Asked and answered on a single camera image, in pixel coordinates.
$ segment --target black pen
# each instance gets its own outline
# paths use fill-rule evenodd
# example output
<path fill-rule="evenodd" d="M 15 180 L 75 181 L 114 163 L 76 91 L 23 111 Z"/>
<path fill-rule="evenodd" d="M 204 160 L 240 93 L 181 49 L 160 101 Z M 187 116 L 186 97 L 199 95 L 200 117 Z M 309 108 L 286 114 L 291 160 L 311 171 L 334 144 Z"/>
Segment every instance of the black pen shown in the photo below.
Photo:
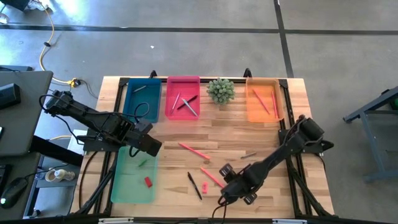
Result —
<path fill-rule="evenodd" d="M 197 191 L 197 194 L 198 194 L 198 196 L 199 196 L 199 198 L 200 198 L 200 200 L 201 200 L 201 195 L 200 195 L 200 193 L 199 193 L 198 187 L 197 187 L 197 185 L 195 184 L 195 181 L 193 181 L 193 178 L 192 178 L 192 176 L 191 176 L 191 174 L 190 174 L 189 172 L 188 172 L 188 178 L 189 178 L 189 180 L 191 180 L 191 182 L 192 182 L 193 186 L 195 187 L 195 190 Z"/>
<path fill-rule="evenodd" d="M 190 98 L 189 100 L 187 100 L 187 103 L 191 103 L 191 102 L 192 102 L 193 100 L 195 100 L 196 98 L 198 98 L 198 95 L 196 95 L 196 96 Z M 185 106 L 185 103 L 181 104 L 181 106 L 179 106 L 179 107 L 177 108 L 177 110 L 183 108 L 184 106 Z"/>

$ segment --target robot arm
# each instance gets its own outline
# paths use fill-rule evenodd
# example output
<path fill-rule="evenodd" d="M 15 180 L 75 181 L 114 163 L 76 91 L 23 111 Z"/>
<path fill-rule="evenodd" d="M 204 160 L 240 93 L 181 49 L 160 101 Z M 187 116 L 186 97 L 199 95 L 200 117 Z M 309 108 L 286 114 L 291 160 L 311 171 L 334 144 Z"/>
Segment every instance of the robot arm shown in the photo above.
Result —
<path fill-rule="evenodd" d="M 281 146 L 269 157 L 263 161 L 249 164 L 238 173 L 235 173 L 229 164 L 220 169 L 220 174 L 228 183 L 221 189 L 220 199 L 224 198 L 224 203 L 231 204 L 238 198 L 243 198 L 248 205 L 252 204 L 257 198 L 256 192 L 263 185 L 268 172 L 286 158 L 300 153 L 305 147 L 320 144 L 323 141 L 323 133 L 324 131 L 316 122 L 301 115 L 288 131 Z"/>
<path fill-rule="evenodd" d="M 55 90 L 48 96 L 51 99 L 46 103 L 47 109 L 44 108 L 46 113 L 70 116 L 96 132 L 95 136 L 78 136 L 83 142 L 100 141 L 107 148 L 117 149 L 130 145 L 151 156 L 156 156 L 162 146 L 161 142 L 148 135 L 153 125 L 144 119 L 134 124 L 121 113 L 96 111 L 75 101 L 69 91 Z"/>

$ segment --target translucent plastic bin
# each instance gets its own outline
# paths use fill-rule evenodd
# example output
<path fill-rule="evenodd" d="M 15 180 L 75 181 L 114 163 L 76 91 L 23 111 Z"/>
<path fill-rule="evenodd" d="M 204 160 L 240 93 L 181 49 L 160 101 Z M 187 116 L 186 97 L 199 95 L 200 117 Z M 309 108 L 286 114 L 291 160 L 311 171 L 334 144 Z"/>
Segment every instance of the translucent plastic bin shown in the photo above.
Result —
<path fill-rule="evenodd" d="M 175 108 L 172 112 L 172 108 L 177 95 L 180 97 L 177 100 Z M 184 106 L 181 109 L 177 109 L 179 106 L 184 104 L 182 99 L 189 100 L 194 96 L 198 96 L 195 100 L 189 102 L 191 108 L 196 112 L 198 116 L 195 116 L 192 111 Z M 168 77 L 167 78 L 167 90 L 166 90 L 166 106 L 165 115 L 170 120 L 195 120 L 200 115 L 200 77 Z"/>
<path fill-rule="evenodd" d="M 150 106 L 147 115 L 144 116 L 151 123 L 156 123 L 159 118 L 160 94 L 162 94 L 162 81 L 156 78 L 131 78 L 129 80 L 126 100 L 124 102 L 123 113 L 134 114 L 137 105 L 146 102 Z M 142 115 L 148 110 L 146 105 L 141 105 L 137 109 L 136 115 Z M 136 122 L 133 117 L 129 117 L 132 122 Z"/>
<path fill-rule="evenodd" d="M 121 147 L 113 182 L 111 201 L 113 203 L 151 203 L 155 199 L 157 157 L 145 152 L 129 155 L 129 146 Z M 149 177 L 152 187 L 145 178 Z"/>
<path fill-rule="evenodd" d="M 275 98 L 276 113 L 272 100 L 272 92 Z M 246 80 L 246 108 L 248 121 L 250 122 L 274 123 L 284 118 L 282 95 L 278 79 L 248 78 Z"/>

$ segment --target red eraser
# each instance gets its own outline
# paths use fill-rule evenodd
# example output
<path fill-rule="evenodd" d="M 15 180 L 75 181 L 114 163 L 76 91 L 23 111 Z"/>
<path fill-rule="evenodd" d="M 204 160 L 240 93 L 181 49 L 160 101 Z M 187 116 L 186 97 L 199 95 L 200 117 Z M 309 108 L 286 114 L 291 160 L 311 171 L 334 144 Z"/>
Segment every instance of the red eraser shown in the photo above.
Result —
<path fill-rule="evenodd" d="M 152 186 L 152 182 L 150 181 L 149 177 L 145 177 L 145 183 L 147 184 L 148 188 Z"/>
<path fill-rule="evenodd" d="M 207 194 L 207 182 L 204 182 L 203 185 L 201 186 L 201 192 L 203 194 Z"/>

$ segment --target small potted plant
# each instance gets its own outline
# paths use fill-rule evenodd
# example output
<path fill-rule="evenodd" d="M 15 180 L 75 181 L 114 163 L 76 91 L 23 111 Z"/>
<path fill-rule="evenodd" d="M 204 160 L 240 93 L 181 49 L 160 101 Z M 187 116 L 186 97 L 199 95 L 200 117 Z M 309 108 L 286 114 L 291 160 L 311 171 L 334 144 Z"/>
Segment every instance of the small potted plant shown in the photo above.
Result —
<path fill-rule="evenodd" d="M 214 103 L 225 105 L 234 99 L 234 83 L 228 79 L 218 78 L 209 82 L 207 93 Z"/>

